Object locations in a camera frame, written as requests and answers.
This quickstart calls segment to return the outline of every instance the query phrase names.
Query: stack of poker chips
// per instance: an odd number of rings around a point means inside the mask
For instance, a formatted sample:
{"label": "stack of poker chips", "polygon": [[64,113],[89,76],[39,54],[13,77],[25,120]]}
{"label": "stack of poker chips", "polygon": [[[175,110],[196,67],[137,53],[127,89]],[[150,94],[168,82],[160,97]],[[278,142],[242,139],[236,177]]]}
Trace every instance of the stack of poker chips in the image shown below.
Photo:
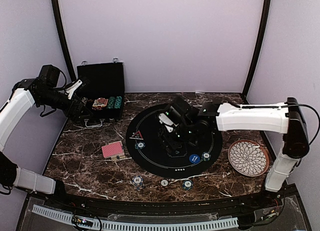
{"label": "stack of poker chips", "polygon": [[110,97],[108,101],[108,105],[106,106],[107,109],[113,109],[116,102],[115,97]]}
{"label": "stack of poker chips", "polygon": [[140,175],[134,176],[132,178],[132,184],[134,186],[134,189],[137,191],[145,188],[144,179]]}
{"label": "stack of poker chips", "polygon": [[122,97],[121,96],[117,96],[116,99],[115,99],[114,108],[115,109],[120,109],[121,108],[121,104],[122,104]]}

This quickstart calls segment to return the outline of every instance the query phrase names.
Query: poker chip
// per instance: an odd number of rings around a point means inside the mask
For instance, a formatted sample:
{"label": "poker chip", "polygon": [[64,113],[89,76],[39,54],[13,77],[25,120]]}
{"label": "poker chip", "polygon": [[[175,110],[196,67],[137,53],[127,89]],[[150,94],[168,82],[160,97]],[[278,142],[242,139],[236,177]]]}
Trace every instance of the poker chip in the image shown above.
{"label": "poker chip", "polygon": [[184,190],[191,190],[194,186],[194,183],[191,180],[185,180],[182,184]]}
{"label": "poker chip", "polygon": [[169,186],[169,181],[167,179],[162,179],[158,183],[158,188],[160,190],[165,190],[168,188],[168,186]]}
{"label": "poker chip", "polygon": [[110,97],[109,100],[108,100],[108,104],[107,104],[106,108],[107,109],[113,109],[114,105],[115,105],[115,102],[116,102],[116,98],[115,97]]}
{"label": "poker chip", "polygon": [[137,191],[143,190],[144,188],[145,188],[144,184],[142,184],[140,186],[134,186],[134,189],[137,190]]}
{"label": "poker chip", "polygon": [[146,146],[146,144],[144,142],[137,142],[134,147],[139,150],[139,149],[143,149]]}
{"label": "poker chip", "polygon": [[134,176],[132,178],[132,184],[135,187],[142,187],[144,185],[144,179],[140,175]]}
{"label": "poker chip", "polygon": [[114,101],[114,108],[115,109],[120,109],[121,105],[122,105],[122,97],[121,96],[117,96],[115,98],[115,101]]}
{"label": "poker chip", "polygon": [[209,161],[210,158],[211,158],[211,154],[210,154],[210,153],[204,152],[204,153],[202,154],[202,159],[203,159],[203,161]]}

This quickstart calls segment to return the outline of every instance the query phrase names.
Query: patterned plate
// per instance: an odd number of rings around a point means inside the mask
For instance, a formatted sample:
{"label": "patterned plate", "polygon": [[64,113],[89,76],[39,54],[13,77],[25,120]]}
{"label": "patterned plate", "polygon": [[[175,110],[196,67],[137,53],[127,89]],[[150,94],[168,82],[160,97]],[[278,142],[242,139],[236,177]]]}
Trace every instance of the patterned plate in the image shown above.
{"label": "patterned plate", "polygon": [[240,174],[257,177],[265,173],[269,167],[269,158],[266,150],[251,140],[234,142],[228,152],[232,167]]}

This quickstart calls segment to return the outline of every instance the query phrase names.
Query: poker mat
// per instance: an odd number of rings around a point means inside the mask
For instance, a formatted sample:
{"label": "poker mat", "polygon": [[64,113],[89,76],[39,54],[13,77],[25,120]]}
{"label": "poker mat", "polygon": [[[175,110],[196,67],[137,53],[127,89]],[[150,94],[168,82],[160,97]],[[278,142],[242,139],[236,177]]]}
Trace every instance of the poker mat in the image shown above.
{"label": "poker mat", "polygon": [[182,142],[170,155],[162,144],[160,130],[163,125],[158,115],[168,104],[152,106],[140,112],[129,124],[126,147],[132,159],[146,171],[172,179],[199,175],[218,159],[222,150],[220,131],[208,131],[198,139],[198,145]]}

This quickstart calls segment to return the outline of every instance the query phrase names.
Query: brown marble surface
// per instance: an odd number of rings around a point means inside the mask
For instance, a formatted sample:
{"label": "brown marble surface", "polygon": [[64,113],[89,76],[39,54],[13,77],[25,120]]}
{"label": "brown marble surface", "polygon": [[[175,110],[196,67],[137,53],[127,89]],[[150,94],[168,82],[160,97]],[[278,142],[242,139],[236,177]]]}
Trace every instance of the brown marble surface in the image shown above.
{"label": "brown marble surface", "polygon": [[[258,131],[222,132],[223,146],[218,160],[204,173],[189,178],[194,184],[189,191],[182,188],[183,179],[171,179],[167,189],[159,189],[162,178],[146,172],[132,160],[125,141],[130,121],[142,110],[168,103],[177,95],[182,95],[194,106],[211,101],[242,103],[239,94],[232,93],[128,93],[125,95],[122,120],[117,123],[86,128],[68,121],[48,162],[45,175],[62,180],[69,194],[118,201],[203,201],[258,192],[266,174],[258,177],[243,176],[233,169],[228,160],[230,145],[241,139],[255,141],[267,150]],[[104,159],[101,147],[119,140],[124,145],[126,158],[117,161]],[[145,188],[139,191],[131,184],[132,177],[136,175],[144,178]]]}

